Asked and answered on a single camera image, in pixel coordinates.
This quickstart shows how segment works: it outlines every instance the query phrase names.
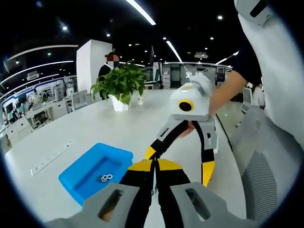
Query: dark sleeve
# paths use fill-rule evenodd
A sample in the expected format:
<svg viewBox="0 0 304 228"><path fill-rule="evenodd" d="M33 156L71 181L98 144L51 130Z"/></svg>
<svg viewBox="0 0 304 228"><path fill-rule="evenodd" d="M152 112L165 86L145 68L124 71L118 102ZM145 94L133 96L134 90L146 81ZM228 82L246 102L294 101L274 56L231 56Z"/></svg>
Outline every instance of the dark sleeve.
<svg viewBox="0 0 304 228"><path fill-rule="evenodd" d="M253 85L261 83L261 68L257 56L245 34L243 35L241 49L236 55L233 70Z"/></svg>
<svg viewBox="0 0 304 228"><path fill-rule="evenodd" d="M99 70L98 77L107 75L110 72L111 72L111 69L109 67L107 67L106 65L103 65Z"/></svg>

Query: black ceiling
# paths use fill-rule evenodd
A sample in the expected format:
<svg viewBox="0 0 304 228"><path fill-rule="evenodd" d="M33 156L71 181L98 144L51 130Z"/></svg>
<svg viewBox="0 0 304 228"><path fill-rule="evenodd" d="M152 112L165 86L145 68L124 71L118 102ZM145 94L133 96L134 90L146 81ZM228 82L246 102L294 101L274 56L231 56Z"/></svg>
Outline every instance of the black ceiling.
<svg viewBox="0 0 304 228"><path fill-rule="evenodd" d="M136 2L153 18L155 26L125 0L8 1L1 12L9 12L10 15L2 20L1 36L5 45L1 47L1 57L5 61L22 51L48 45L81 46L89 39L113 43L118 55L122 56L121 61L134 58L136 63L144 65L148 64L151 46L158 59L178 61L163 37L174 45L183 61L197 62L194 53L201 51L209 56L203 62L216 63L239 48L241 27L233 0ZM222 15L223 20L218 20L218 15ZM62 30L63 25L68 27L68 32ZM76 50L76 47L43 49L14 58L6 63L9 73L1 67L1 81L29 67L76 60ZM37 71L45 75L60 73L62 76L63 71L59 72L62 67L76 73L75 62L39 67ZM26 73L19 74L5 82L3 92L7 92L7 87L9 91L23 84L25 77Z"/></svg>

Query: blue tray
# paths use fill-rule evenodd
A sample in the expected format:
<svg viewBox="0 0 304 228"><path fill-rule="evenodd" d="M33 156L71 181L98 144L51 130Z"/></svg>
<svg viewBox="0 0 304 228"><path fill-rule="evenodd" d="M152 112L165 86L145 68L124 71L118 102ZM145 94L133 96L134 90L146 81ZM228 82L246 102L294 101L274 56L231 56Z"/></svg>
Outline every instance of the blue tray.
<svg viewBox="0 0 304 228"><path fill-rule="evenodd" d="M81 206L84 201L111 182L119 183L132 165L133 154L97 143L59 175L59 181ZM111 174L107 182L99 177Z"/></svg>

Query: white flower pot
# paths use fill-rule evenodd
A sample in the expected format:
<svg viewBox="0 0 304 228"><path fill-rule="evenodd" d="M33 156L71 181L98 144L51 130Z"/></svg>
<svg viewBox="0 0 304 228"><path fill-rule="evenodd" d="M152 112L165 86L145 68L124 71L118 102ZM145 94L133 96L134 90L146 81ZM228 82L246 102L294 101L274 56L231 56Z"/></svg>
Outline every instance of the white flower pot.
<svg viewBox="0 0 304 228"><path fill-rule="evenodd" d="M143 96L140 96L140 95L138 94L137 103L138 103L139 105L142 105L142 104L143 104Z"/></svg>
<svg viewBox="0 0 304 228"><path fill-rule="evenodd" d="M109 95L109 98L112 100L113 103L113 107L115 111L125 111L125 110L129 110L131 108L131 100L129 104L124 104L123 102L117 100L117 98L113 95Z"/></svg>

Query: white pillar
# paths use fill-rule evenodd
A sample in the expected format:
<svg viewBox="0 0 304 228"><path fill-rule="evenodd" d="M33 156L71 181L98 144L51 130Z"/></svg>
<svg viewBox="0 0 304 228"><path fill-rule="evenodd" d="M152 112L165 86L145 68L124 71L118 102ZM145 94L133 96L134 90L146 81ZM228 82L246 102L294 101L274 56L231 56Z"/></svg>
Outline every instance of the white pillar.
<svg viewBox="0 0 304 228"><path fill-rule="evenodd" d="M76 74L78 91L87 90L90 93L91 86L96 83L100 68L105 64L105 55L112 51L112 44L89 40L77 51Z"/></svg>

